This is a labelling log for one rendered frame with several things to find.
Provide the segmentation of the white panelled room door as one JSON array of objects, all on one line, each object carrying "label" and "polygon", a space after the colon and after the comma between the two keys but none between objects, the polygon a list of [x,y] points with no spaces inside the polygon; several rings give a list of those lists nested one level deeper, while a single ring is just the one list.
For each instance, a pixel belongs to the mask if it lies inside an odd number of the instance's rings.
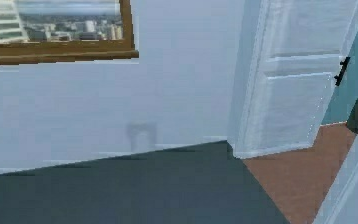
[{"label": "white panelled room door", "polygon": [[358,0],[244,0],[228,142],[246,159],[313,145],[358,32]]}]

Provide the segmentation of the wooden framed window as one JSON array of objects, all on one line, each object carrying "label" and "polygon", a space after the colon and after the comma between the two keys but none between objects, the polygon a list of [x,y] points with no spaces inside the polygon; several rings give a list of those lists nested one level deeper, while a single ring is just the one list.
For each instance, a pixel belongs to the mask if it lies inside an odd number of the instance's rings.
[{"label": "wooden framed window", "polygon": [[138,56],[130,0],[0,0],[0,66]]}]

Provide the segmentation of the dark green block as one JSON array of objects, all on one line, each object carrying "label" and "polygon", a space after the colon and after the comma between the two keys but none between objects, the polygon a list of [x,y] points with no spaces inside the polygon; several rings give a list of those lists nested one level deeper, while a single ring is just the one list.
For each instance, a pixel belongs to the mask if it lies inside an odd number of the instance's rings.
[{"label": "dark green block", "polygon": [[346,127],[353,133],[358,134],[358,99],[351,110],[347,119]]}]

